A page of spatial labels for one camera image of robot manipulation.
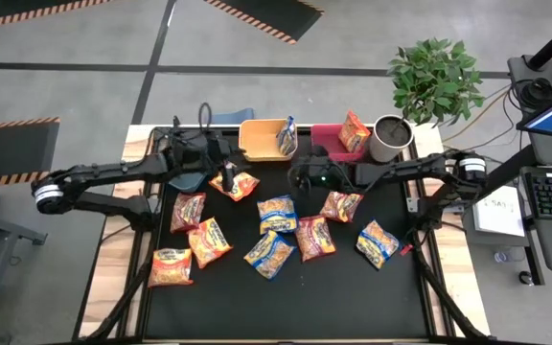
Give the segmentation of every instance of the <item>white paper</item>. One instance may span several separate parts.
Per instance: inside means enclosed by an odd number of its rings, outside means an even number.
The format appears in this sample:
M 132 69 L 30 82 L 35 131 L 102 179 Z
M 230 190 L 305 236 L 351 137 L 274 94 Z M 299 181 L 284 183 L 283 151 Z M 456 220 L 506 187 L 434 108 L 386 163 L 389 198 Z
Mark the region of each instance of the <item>white paper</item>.
M 474 207 L 474 226 L 478 231 L 525 236 L 515 187 L 500 187 L 478 201 Z

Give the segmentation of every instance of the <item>orange tray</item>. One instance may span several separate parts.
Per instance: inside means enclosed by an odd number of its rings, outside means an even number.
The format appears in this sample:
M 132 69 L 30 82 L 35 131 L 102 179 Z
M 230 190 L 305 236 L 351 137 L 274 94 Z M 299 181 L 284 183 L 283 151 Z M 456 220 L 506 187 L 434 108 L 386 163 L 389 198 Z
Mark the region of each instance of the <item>orange tray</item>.
M 238 145 L 246 150 L 244 157 L 249 162 L 288 161 L 293 158 L 297 150 L 283 155 L 278 150 L 278 138 L 276 137 L 283 128 L 286 119 L 278 120 L 246 120 L 240 125 Z

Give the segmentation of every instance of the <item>blue snack bag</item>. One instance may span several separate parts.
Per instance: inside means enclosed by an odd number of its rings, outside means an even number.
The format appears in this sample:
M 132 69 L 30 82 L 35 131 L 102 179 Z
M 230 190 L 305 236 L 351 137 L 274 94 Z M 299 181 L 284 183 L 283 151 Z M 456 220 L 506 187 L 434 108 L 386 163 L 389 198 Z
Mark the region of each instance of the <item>blue snack bag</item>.
M 381 269 L 384 263 L 400 249 L 400 242 L 373 220 L 359 234 L 356 248 L 365 255 L 374 268 Z
M 293 117 L 287 117 L 285 125 L 276 136 L 278 138 L 278 150 L 282 155 L 289 155 L 297 149 L 297 134 L 295 130 Z
M 259 208 L 259 233 L 268 231 L 290 233 L 297 230 L 299 220 L 293 207 L 293 199 L 290 195 L 274 197 L 270 200 L 257 202 Z
M 261 275 L 272 280 L 293 250 L 295 247 L 289 245 L 282 236 L 274 231 L 268 231 L 244 256 L 244 259 Z

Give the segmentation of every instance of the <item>red snack bag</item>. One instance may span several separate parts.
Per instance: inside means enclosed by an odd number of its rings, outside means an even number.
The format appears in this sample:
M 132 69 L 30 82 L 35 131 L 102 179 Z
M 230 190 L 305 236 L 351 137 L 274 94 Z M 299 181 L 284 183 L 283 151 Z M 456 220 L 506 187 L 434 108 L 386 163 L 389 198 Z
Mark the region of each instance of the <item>red snack bag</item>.
M 335 252 L 330 229 L 324 217 L 314 216 L 299 219 L 295 237 L 302 253 L 302 262 Z
M 345 195 L 338 192 L 330 192 L 320 215 L 331 220 L 353 222 L 355 210 L 362 199 L 363 195 Z
M 189 231 L 189 245 L 199 268 L 205 267 L 233 248 L 225 240 L 214 217 L 204 220 L 197 229 Z
M 358 116 L 351 110 L 346 114 L 346 120 L 337 137 L 349 153 L 363 149 L 365 141 L 370 137 L 370 130 L 364 126 Z
M 191 249 L 161 249 L 152 254 L 149 288 L 169 285 L 189 285 Z
M 172 223 L 170 232 L 184 231 L 196 228 L 201 219 L 203 203 L 206 200 L 205 193 L 185 195 L 179 193 L 173 204 Z
M 248 196 L 255 190 L 255 187 L 257 187 L 259 183 L 259 179 L 251 176 L 247 172 L 240 172 L 234 177 L 234 186 L 229 193 L 226 193 L 222 189 L 222 174 L 220 172 L 215 178 L 210 180 L 209 183 L 219 192 L 234 199 L 234 201 L 240 201 L 243 197 Z

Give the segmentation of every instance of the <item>plant pot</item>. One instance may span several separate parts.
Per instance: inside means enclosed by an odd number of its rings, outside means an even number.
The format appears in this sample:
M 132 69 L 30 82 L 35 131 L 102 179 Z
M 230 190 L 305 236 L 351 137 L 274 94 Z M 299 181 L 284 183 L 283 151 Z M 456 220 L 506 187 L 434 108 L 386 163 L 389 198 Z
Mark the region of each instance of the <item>plant pot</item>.
M 414 135 L 412 126 L 402 116 L 382 115 L 372 127 L 370 138 L 370 154 L 377 162 L 386 163 L 395 158 L 410 143 Z

